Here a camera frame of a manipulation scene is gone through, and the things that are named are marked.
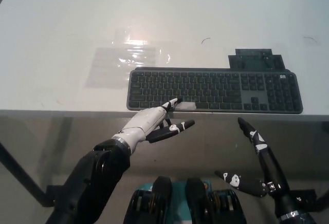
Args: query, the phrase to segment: black key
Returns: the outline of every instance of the black key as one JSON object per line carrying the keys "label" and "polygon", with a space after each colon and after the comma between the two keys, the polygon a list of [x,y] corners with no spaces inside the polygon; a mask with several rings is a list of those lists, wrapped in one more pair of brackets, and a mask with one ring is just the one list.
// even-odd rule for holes
{"label": "black key", "polygon": [[192,83],[186,84],[186,89],[193,89],[193,84]]}
{"label": "black key", "polygon": [[267,110],[267,104],[260,104],[261,110]]}
{"label": "black key", "polygon": [[252,97],[251,103],[259,103],[258,97]]}
{"label": "black key", "polygon": [[142,89],[130,89],[130,94],[141,95],[143,93]]}
{"label": "black key", "polygon": [[294,107],[291,104],[286,104],[285,108],[287,111],[294,111]]}
{"label": "black key", "polygon": [[200,96],[199,99],[201,102],[207,102],[207,97]]}
{"label": "black key", "polygon": [[177,81],[175,81],[175,77],[168,77],[168,83],[179,83]]}
{"label": "black key", "polygon": [[156,88],[157,89],[163,89],[163,84],[162,83],[157,83]]}
{"label": "black key", "polygon": [[257,90],[257,86],[255,84],[249,84],[250,90]]}
{"label": "black key", "polygon": [[193,88],[194,89],[201,89],[201,85],[200,84],[193,84]]}
{"label": "black key", "polygon": [[240,84],[231,84],[231,89],[240,90]]}
{"label": "black key", "polygon": [[242,85],[242,90],[249,90],[249,85],[248,84],[243,84]]}
{"label": "black key", "polygon": [[272,84],[266,84],[266,89],[267,90],[274,90]]}
{"label": "black key", "polygon": [[172,89],[166,89],[166,95],[167,96],[171,96],[173,94],[173,90]]}
{"label": "black key", "polygon": [[177,83],[172,83],[171,88],[172,89],[178,89],[178,84]]}
{"label": "black key", "polygon": [[220,104],[219,103],[209,103],[209,109],[219,109]]}
{"label": "black key", "polygon": [[208,103],[206,102],[196,102],[195,106],[200,109],[208,109]]}
{"label": "black key", "polygon": [[280,90],[276,90],[276,91],[274,91],[275,92],[275,94],[276,94],[276,97],[281,97],[282,96],[282,91],[280,91]]}
{"label": "black key", "polygon": [[230,84],[224,84],[224,89],[231,89],[231,85]]}
{"label": "black key", "polygon": [[232,109],[242,109],[241,103],[232,103]]}
{"label": "black key", "polygon": [[150,94],[150,89],[143,89],[143,94],[144,95],[149,95]]}
{"label": "black key", "polygon": [[192,102],[199,102],[199,97],[197,97],[197,96],[192,96],[192,97],[191,97],[191,101],[192,101]]}
{"label": "black key", "polygon": [[161,101],[161,96],[155,96],[155,97],[154,97],[154,101],[156,101],[156,102]]}
{"label": "black key", "polygon": [[159,107],[160,104],[160,102],[151,102],[151,107]]}
{"label": "black key", "polygon": [[182,96],[186,96],[186,95],[188,94],[187,89],[181,89],[181,90],[180,90],[180,94],[181,94]]}
{"label": "black key", "polygon": [[161,101],[168,102],[169,101],[169,97],[168,96],[162,96],[161,97]]}
{"label": "black key", "polygon": [[231,103],[221,103],[221,109],[231,109]]}
{"label": "black key", "polygon": [[132,82],[137,82],[138,81],[138,77],[137,76],[132,76],[131,80],[132,80]]}
{"label": "black key", "polygon": [[282,97],[277,97],[277,103],[283,103],[283,98]]}
{"label": "black key", "polygon": [[275,104],[276,103],[276,99],[274,97],[269,97],[268,98],[268,103]]}
{"label": "black key", "polygon": [[251,105],[251,107],[252,107],[252,110],[259,110],[259,104],[254,103]]}
{"label": "black key", "polygon": [[251,104],[250,103],[243,104],[243,107],[244,107],[245,110],[251,110]]}
{"label": "black key", "polygon": [[229,84],[238,84],[238,83],[240,83],[240,79],[228,79],[227,83],[229,83]]}
{"label": "black key", "polygon": [[142,96],[142,95],[130,95],[129,98],[131,101],[145,101],[146,96]]}
{"label": "black key", "polygon": [[140,102],[139,107],[149,108],[150,107],[150,102]]}
{"label": "black key", "polygon": [[128,105],[129,107],[139,107],[139,102],[129,101]]}
{"label": "black key", "polygon": [[164,89],[159,89],[158,94],[163,96],[166,94],[166,91]]}
{"label": "black key", "polygon": [[240,97],[241,96],[241,92],[239,90],[227,90],[226,91],[226,95],[228,97]]}
{"label": "black key", "polygon": [[157,95],[158,94],[158,90],[157,89],[151,89],[150,94],[151,95]]}
{"label": "black key", "polygon": [[257,85],[257,89],[258,90],[265,90],[265,87],[264,87],[263,84],[259,84],[259,85]]}
{"label": "black key", "polygon": [[210,92],[213,97],[218,96],[218,90],[211,90]]}
{"label": "black key", "polygon": [[210,90],[204,90],[204,96],[210,96],[211,95],[211,91]]}
{"label": "black key", "polygon": [[144,76],[144,72],[143,71],[135,71],[132,73],[132,76]]}
{"label": "black key", "polygon": [[190,89],[188,91],[188,93],[189,93],[189,96],[195,96],[195,89]]}
{"label": "black key", "polygon": [[208,84],[208,89],[216,89],[216,84]]}
{"label": "black key", "polygon": [[152,102],[153,101],[153,96],[146,96],[146,100],[148,102]]}
{"label": "black key", "polygon": [[215,97],[207,97],[207,102],[215,102]]}
{"label": "black key", "polygon": [[161,81],[161,83],[166,83],[166,82],[168,82],[168,78],[167,77],[161,77],[160,81]]}
{"label": "black key", "polygon": [[216,84],[216,89],[224,89],[223,84]]}
{"label": "black key", "polygon": [[223,97],[223,102],[241,103],[241,97]]}
{"label": "black key", "polygon": [[131,83],[130,88],[140,88],[141,83]]}
{"label": "black key", "polygon": [[269,90],[269,91],[267,92],[267,96],[268,96],[268,97],[274,97],[274,91],[273,91],[273,90]]}
{"label": "black key", "polygon": [[224,97],[224,96],[226,96],[226,91],[225,90],[219,90],[218,95],[221,96],[221,97]]}
{"label": "black key", "polygon": [[179,89],[174,89],[174,90],[173,90],[173,94],[174,94],[175,96],[179,96],[179,95],[180,95],[180,90],[179,90]]}

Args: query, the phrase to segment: keyboard key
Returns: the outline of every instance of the keyboard key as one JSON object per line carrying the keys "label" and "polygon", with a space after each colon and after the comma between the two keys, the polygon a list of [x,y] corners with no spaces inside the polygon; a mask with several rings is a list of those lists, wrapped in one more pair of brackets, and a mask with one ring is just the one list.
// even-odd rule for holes
{"label": "keyboard key", "polygon": [[223,102],[241,103],[241,97],[223,97]]}
{"label": "keyboard key", "polygon": [[252,110],[259,110],[259,104],[254,103],[251,105],[251,107],[252,107]]}
{"label": "keyboard key", "polygon": [[196,102],[195,106],[196,108],[208,109],[208,103],[206,102]]}
{"label": "keyboard key", "polygon": [[226,91],[226,95],[228,97],[240,97],[241,96],[241,92],[239,90],[227,90]]}
{"label": "keyboard key", "polygon": [[241,103],[232,103],[232,109],[242,109]]}
{"label": "keyboard key", "polygon": [[231,103],[220,103],[220,107],[221,109],[231,109]]}
{"label": "keyboard key", "polygon": [[128,106],[129,107],[139,107],[139,102],[129,101]]}
{"label": "keyboard key", "polygon": [[267,104],[260,104],[261,110],[267,110]]}
{"label": "keyboard key", "polygon": [[130,95],[129,98],[131,101],[145,101],[146,96],[142,96],[142,95]]}
{"label": "keyboard key", "polygon": [[244,107],[245,110],[251,110],[251,104],[250,103],[243,104],[243,107]]}
{"label": "keyboard key", "polygon": [[220,104],[219,103],[209,103],[209,108],[210,109],[219,109]]}

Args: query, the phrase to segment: black keyboard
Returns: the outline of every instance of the black keyboard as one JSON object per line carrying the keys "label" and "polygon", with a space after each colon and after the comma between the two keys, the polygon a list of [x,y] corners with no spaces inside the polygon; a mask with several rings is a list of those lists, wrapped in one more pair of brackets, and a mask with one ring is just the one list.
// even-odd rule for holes
{"label": "black keyboard", "polygon": [[136,68],[130,74],[127,108],[157,107],[182,98],[202,112],[300,114],[296,75],[208,68]]}

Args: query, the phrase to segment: wireless keyboard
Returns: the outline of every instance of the wireless keyboard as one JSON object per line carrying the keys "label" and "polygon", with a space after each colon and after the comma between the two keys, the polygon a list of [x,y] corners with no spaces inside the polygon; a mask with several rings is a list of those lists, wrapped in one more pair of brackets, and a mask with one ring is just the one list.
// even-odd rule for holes
{"label": "wireless keyboard", "polygon": [[127,108],[157,107],[170,99],[194,102],[185,111],[300,114],[296,75],[208,68],[136,68],[130,74]]}

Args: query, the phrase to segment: key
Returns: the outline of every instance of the key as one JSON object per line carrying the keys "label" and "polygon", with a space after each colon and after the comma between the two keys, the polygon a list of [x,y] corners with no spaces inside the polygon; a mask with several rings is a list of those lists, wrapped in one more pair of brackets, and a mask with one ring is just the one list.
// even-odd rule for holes
{"label": "key", "polygon": [[139,107],[149,108],[150,107],[150,102],[140,102]]}
{"label": "key", "polygon": [[130,95],[129,99],[131,101],[145,101],[146,96],[142,96],[142,95]]}
{"label": "key", "polygon": [[139,107],[139,102],[129,101],[128,105],[129,107]]}
{"label": "key", "polygon": [[221,109],[231,109],[231,103],[221,103]]}

